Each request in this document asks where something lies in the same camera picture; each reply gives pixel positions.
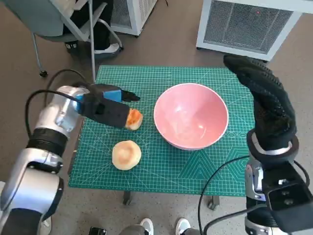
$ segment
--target bun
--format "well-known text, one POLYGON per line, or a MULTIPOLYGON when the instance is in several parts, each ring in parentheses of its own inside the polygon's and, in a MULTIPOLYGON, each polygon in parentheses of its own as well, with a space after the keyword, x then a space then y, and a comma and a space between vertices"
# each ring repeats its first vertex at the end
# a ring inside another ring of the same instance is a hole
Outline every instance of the bun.
POLYGON ((120 170, 130 170, 141 159, 140 147, 134 141, 117 143, 112 151, 112 163, 120 170))
POLYGON ((143 115, 137 109, 130 109, 125 128, 131 131, 137 130, 143 120, 143 115))

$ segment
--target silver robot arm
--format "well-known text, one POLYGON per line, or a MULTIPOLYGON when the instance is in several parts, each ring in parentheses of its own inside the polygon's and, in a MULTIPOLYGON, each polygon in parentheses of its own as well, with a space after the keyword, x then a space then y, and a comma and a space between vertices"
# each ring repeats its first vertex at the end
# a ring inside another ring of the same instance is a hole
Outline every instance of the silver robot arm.
POLYGON ((254 98, 254 129, 247 133, 246 207, 249 235, 288 235, 313 227, 313 196, 293 167, 299 149, 295 112, 282 83, 255 59, 225 55, 224 64, 254 98))
MULTIPOLYGON (((63 86, 59 92, 77 97, 85 88, 63 86)), ((37 234, 40 222, 54 214, 63 193, 57 175, 70 132, 77 123, 77 102, 54 95, 41 111, 32 138, 19 154, 1 193, 0 234, 37 234)))
POLYGON ((36 235, 41 221, 55 213, 63 193, 63 180, 57 173, 80 115, 123 128, 130 108, 121 101, 140 100, 132 92, 106 84, 63 86, 57 92, 41 111, 1 193, 0 235, 36 235))

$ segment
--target wire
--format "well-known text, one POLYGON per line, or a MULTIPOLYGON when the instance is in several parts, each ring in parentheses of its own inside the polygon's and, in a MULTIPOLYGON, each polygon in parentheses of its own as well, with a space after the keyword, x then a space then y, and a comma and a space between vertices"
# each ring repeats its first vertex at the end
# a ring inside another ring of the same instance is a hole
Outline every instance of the wire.
POLYGON ((29 127, 29 118, 28 118, 28 114, 29 114, 29 105, 30 105, 30 102, 31 100, 38 94, 41 94, 41 93, 52 93, 52 94, 58 94, 58 95, 61 95, 61 96, 64 96, 65 98, 68 98, 68 99, 71 99, 73 101, 76 101, 78 103, 80 103, 80 100, 68 95, 68 94, 65 94, 65 93, 62 93, 62 92, 58 92, 58 91, 50 91, 50 90, 37 90, 35 92, 33 92, 27 99, 26 101, 26 104, 25 104, 25 126, 26 126, 26 131, 27 131, 27 134, 28 134, 28 137, 30 138, 31 137, 31 131, 30 131, 30 127, 29 127))
MULTIPOLYGON (((55 80, 55 78, 57 76, 59 76, 61 73, 63 72, 73 72, 77 75, 79 75, 79 77, 83 80, 83 82, 86 84, 86 85, 89 85, 89 82, 87 82, 86 78, 79 72, 79 71, 76 71, 76 70, 73 70, 73 69, 63 69, 63 70, 59 70, 57 71, 49 80, 48 84, 47 84, 47 87, 45 88, 46 90, 49 90, 50 89, 50 86, 52 85, 53 81, 55 80)), ((47 96, 48 94, 45 93, 45 97, 44 97, 44 107, 47 106, 47 96)))
POLYGON ((300 170, 302 170, 304 176, 305 176, 305 184, 308 187, 310 185, 310 176, 308 174, 308 172, 306 171, 306 169, 304 169, 304 167, 297 161, 294 161, 294 163, 300 168, 300 170))
POLYGON ((202 198, 204 196, 204 192, 206 191, 206 188, 208 187, 209 183, 211 182, 211 180, 213 179, 213 177, 220 171, 220 169, 222 169, 224 166, 226 166, 227 164, 230 164, 232 162, 235 162, 235 161, 238 161, 238 160, 241 160, 241 159, 245 159, 245 158, 248 158, 249 156, 243 156, 243 157, 239 157, 239 158, 235 158, 235 159, 232 159, 228 162, 225 162, 223 165, 221 165, 214 173, 213 175, 211 175, 211 177, 208 179, 208 181, 206 182, 203 190, 202 190, 202 193, 201 193, 201 196, 200 196, 200 199, 199 199, 199 204, 198 204, 198 223, 199 223, 199 229, 200 229, 200 234, 201 235, 204 235, 203 233, 203 230, 202 230, 202 225, 201 225, 201 202, 202 202, 202 198))
POLYGON ((235 213, 231 213, 231 214, 227 214, 227 215, 224 215, 224 216, 221 216, 219 218, 216 218, 212 221, 210 221, 209 223, 206 224, 206 226, 204 227, 204 234, 206 235, 207 234, 207 230, 213 226, 214 224, 217 224, 223 220, 226 220, 226 219, 230 219, 232 217, 236 217, 238 215, 242 215, 242 214, 245 214, 245 213, 249 213, 249 212, 252 212, 256 209, 259 209, 259 208, 262 208, 262 207, 266 207, 267 205, 266 204, 258 204, 258 205, 255 205, 254 207, 250 207, 248 209, 245 209, 245 210, 242 210, 242 211, 238 211, 238 212, 235 212, 235 213))

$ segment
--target floor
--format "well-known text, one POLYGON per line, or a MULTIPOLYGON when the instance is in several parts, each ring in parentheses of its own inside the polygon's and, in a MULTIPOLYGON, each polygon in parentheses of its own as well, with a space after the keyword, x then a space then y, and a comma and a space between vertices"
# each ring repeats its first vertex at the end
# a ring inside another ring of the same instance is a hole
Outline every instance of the floor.
MULTIPOLYGON (((196 50, 197 30, 201 1, 158 1, 139 38, 122 35, 125 50, 116 58, 101 61, 115 65, 165 65, 165 66, 223 66, 223 55, 216 51, 196 50)), ((47 81, 38 75, 29 31, 12 13, 0 4, 0 180, 6 181, 18 153, 25 147, 27 135, 23 110, 27 96, 45 87, 47 81)), ((297 160, 313 176, 311 153, 313 133, 312 54, 313 15, 303 15, 296 27, 277 52, 269 67, 283 82, 297 114, 300 150, 297 160)), ((61 43, 39 40, 39 49, 45 69, 53 74, 57 70, 73 68, 91 78, 89 59, 67 54, 61 43)), ((64 75, 54 85, 66 84, 74 79, 64 75)), ((42 98, 31 107, 31 124, 35 124, 42 107, 42 98)), ((67 168, 73 153, 77 130, 72 134, 61 173, 68 180, 67 168)), ((155 234, 174 234, 175 222, 184 216, 194 227, 197 224, 198 196, 159 193, 137 193, 135 204, 124 207, 119 191, 75 189, 66 187, 62 202, 53 217, 53 235, 87 235, 90 226, 102 227, 109 235, 117 235, 122 228, 138 223, 148 216, 155 225, 155 234)), ((203 223, 229 212, 242 210, 244 198, 222 197, 215 212, 202 210, 203 223)), ((211 234, 245 234, 243 216, 215 225, 211 234)), ((312 234, 303 231, 302 235, 312 234)))

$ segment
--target chair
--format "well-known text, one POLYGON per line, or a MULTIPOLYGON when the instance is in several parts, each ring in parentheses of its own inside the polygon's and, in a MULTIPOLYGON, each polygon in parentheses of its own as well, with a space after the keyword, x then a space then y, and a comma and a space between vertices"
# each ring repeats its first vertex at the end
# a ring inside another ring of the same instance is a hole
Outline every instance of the chair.
POLYGON ((36 35, 52 42, 89 41, 91 49, 91 69, 92 78, 95 82, 95 54, 93 41, 93 27, 96 22, 104 24, 118 41, 121 49, 123 45, 119 37, 111 27, 102 19, 100 15, 106 7, 106 3, 101 4, 92 13, 92 0, 63 0, 64 4, 56 4, 55 0, 3 0, 6 7, 13 12, 32 32, 32 39, 36 53, 37 64, 40 69, 40 76, 46 77, 47 72, 43 69, 39 59, 36 35), (86 3, 89 5, 89 21, 81 28, 78 28, 70 19, 73 11, 80 10, 86 3), (71 33, 63 35, 64 25, 71 33))

